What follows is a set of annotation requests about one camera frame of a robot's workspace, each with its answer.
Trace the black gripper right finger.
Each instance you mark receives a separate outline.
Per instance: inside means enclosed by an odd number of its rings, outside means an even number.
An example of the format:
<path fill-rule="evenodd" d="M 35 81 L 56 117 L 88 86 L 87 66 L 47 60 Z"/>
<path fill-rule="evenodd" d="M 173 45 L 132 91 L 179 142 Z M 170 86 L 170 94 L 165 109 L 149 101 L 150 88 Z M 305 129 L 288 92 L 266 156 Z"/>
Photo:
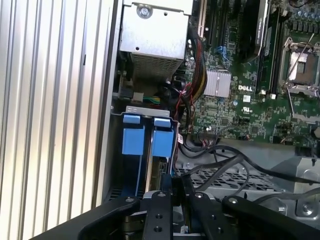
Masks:
<path fill-rule="evenodd" d="M 196 220 L 206 240 L 318 240 L 320 231 L 245 198 L 211 199 L 181 178 L 189 220 Z"/>

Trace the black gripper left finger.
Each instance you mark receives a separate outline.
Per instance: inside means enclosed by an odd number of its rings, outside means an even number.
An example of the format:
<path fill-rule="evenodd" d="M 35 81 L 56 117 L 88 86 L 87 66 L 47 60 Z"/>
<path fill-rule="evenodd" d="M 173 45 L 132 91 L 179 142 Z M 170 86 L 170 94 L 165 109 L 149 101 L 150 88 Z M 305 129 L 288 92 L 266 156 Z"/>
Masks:
<path fill-rule="evenodd" d="M 142 199 L 108 201 L 34 237 L 36 240 L 171 240 L 172 177 L 163 174 L 160 189 Z"/>

